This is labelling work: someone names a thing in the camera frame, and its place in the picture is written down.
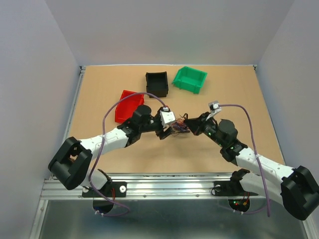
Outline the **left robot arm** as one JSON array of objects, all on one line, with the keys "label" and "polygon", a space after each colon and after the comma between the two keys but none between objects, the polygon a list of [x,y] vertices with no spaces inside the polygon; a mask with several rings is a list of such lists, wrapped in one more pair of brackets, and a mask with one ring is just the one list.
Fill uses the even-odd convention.
[{"label": "left robot arm", "polygon": [[109,132],[81,140],[67,138],[50,161],[49,171],[67,190],[82,186],[94,189],[99,196],[108,195],[111,178],[101,169],[90,167],[91,161],[131,146],[145,132],[153,131],[161,140],[171,135],[171,124],[176,121],[174,112],[168,107],[161,107],[155,116],[151,112],[150,107],[141,105],[130,118]]}]

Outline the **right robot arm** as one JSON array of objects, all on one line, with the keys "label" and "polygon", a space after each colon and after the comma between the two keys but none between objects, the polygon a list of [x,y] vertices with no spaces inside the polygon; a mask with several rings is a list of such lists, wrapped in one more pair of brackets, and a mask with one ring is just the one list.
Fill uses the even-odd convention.
[{"label": "right robot arm", "polygon": [[292,168],[256,154],[237,138],[230,120],[216,122],[204,113],[184,123],[194,135],[205,134],[218,144],[222,157],[241,170],[233,174],[229,188],[234,194],[252,192],[284,206],[298,220],[304,221],[319,206],[319,185],[303,166]]}]

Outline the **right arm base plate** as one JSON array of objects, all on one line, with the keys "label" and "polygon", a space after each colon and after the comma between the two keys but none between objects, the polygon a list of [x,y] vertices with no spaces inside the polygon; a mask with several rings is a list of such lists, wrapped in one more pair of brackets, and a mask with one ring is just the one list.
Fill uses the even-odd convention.
[{"label": "right arm base plate", "polygon": [[213,181],[211,194],[216,197],[235,197],[235,196],[257,196],[258,194],[248,192],[243,189],[239,182],[234,181]]}]

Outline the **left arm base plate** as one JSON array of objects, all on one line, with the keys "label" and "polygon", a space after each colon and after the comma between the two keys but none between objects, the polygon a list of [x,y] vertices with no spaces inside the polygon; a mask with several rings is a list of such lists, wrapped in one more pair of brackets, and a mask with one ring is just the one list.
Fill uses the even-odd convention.
[{"label": "left arm base plate", "polygon": [[[125,198],[127,195],[127,183],[125,181],[109,182],[98,191],[110,199]],[[99,196],[92,188],[82,190],[83,198],[95,198]]]}]

